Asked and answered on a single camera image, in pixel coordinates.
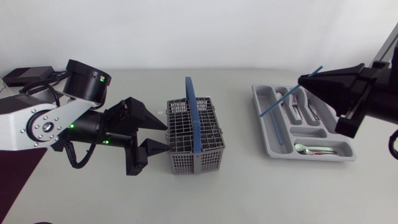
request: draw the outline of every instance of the blue plastic stick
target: blue plastic stick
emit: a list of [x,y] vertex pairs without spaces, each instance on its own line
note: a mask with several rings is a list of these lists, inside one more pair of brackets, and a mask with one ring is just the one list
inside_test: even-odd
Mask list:
[[271,111],[269,114],[271,115],[272,124],[274,125],[276,136],[278,138],[279,144],[283,144],[284,141],[282,139],[282,135],[280,134],[280,131],[279,131],[279,128],[278,128],[278,124],[276,123],[276,118],[275,118],[274,112]]
[[[323,68],[323,66],[319,66],[319,68],[317,68],[315,71],[313,71],[311,73],[311,75],[309,75],[308,77],[312,77],[314,76],[316,73],[319,72],[319,70],[321,70]],[[282,96],[281,99],[277,100],[270,108],[266,109],[264,112],[262,112],[260,114],[260,118],[263,117],[265,114],[267,114],[268,112],[270,112],[272,109],[274,109],[279,103],[281,103],[284,99],[286,99],[290,94],[292,94],[294,91],[296,91],[298,88],[300,88],[300,84],[298,84],[297,86],[295,86],[294,88],[292,88],[292,90],[290,90],[289,92],[287,92],[284,96]]]
[[193,84],[191,77],[185,77],[185,89],[187,91],[187,99],[191,109],[191,119],[193,128],[193,153],[201,153],[201,139],[200,139],[200,118],[197,105],[197,98],[193,91]]

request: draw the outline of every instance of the gray plastic cutlery tray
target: gray plastic cutlery tray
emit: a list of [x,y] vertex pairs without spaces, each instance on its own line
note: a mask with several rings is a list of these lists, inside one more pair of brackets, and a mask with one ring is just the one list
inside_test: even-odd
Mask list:
[[[270,113],[263,117],[259,115],[277,101],[277,92],[285,95],[291,88],[289,86],[252,86],[253,100],[268,155],[271,158],[284,159],[354,161],[356,155],[348,138],[335,132],[337,117],[333,109],[301,87],[293,94],[297,97],[297,106],[303,116],[302,119],[292,106],[292,95],[283,101],[283,105],[279,104],[271,111],[283,141],[282,144],[279,143]],[[316,111],[319,120],[315,119],[312,111]],[[308,147],[332,147],[337,155],[301,154],[295,149],[295,144],[303,144]]]

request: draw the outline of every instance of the dishwasher cutlery basket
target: dishwasher cutlery basket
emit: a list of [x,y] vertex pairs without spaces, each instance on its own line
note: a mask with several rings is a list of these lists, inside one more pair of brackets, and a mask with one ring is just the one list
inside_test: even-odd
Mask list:
[[167,102],[167,140],[174,174],[200,174],[220,168],[225,148],[209,97],[196,98],[185,77],[187,98]]

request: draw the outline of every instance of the white table surface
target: white table surface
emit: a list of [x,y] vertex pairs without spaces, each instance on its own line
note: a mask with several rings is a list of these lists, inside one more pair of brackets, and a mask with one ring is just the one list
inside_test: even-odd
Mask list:
[[[277,70],[114,70],[103,109],[129,96],[166,123],[166,101],[211,96],[224,132],[221,168],[173,175],[167,153],[126,176],[124,149],[98,146],[86,167],[49,149],[4,223],[397,223],[398,161],[387,149],[397,129],[365,118],[351,144],[355,162],[270,159],[252,100],[252,84],[296,85]],[[3,91],[0,97],[9,93]],[[140,129],[139,142],[166,143],[165,131]],[[75,144],[78,157],[87,144]]]

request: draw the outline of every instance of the cable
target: cable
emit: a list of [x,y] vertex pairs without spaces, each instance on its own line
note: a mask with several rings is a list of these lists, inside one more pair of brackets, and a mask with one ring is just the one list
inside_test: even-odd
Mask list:
[[[71,72],[65,72],[65,73],[63,73],[63,74],[61,74],[61,75],[59,75],[57,77],[49,78],[49,79],[46,79],[46,80],[43,80],[43,81],[39,81],[39,82],[28,83],[23,89],[19,90],[19,93],[26,93],[27,91],[29,91],[29,90],[31,90],[31,89],[33,89],[35,87],[44,86],[46,84],[50,84],[50,83],[53,83],[53,82],[56,82],[56,83],[54,83],[52,85],[52,86],[55,86],[58,83],[60,83],[62,80],[68,78],[71,74],[72,74]],[[45,89],[46,88],[44,88],[44,87],[36,88],[36,89],[32,90],[31,94],[38,93],[38,92],[43,91]]]
[[4,85],[4,87],[0,90],[0,93],[1,93],[5,88],[7,88],[4,81],[2,82],[2,84]]
[[[54,90],[54,88],[53,88],[52,86],[50,86],[49,84],[43,85],[43,88],[44,88],[44,89],[46,89],[46,88],[49,89],[49,90],[51,91],[51,93],[53,94],[53,96],[54,96],[55,104],[56,104],[57,106],[61,106],[61,104],[60,104],[60,98],[58,97],[58,94],[57,94],[57,92]],[[31,94],[35,93],[35,90],[36,90],[36,89],[31,90],[31,91],[28,91],[26,94],[31,95]]]
[[388,149],[390,150],[391,155],[395,158],[398,159],[398,151],[397,149],[394,148],[394,143],[398,138],[398,130],[392,134],[390,137],[390,141],[388,142]]
[[91,109],[91,110],[100,109],[102,106],[104,106],[105,100],[106,100],[106,90],[105,90],[105,93],[104,93],[104,97],[102,98],[101,104],[98,105],[98,106],[93,106],[93,107],[91,107],[90,109]]
[[64,145],[64,148],[67,152],[70,165],[72,165],[72,167],[76,169],[84,167],[87,164],[87,162],[90,160],[90,157],[94,152],[95,146],[96,144],[91,144],[90,149],[87,151],[86,156],[80,162],[77,162],[73,143],[71,141],[67,141],[67,143]]

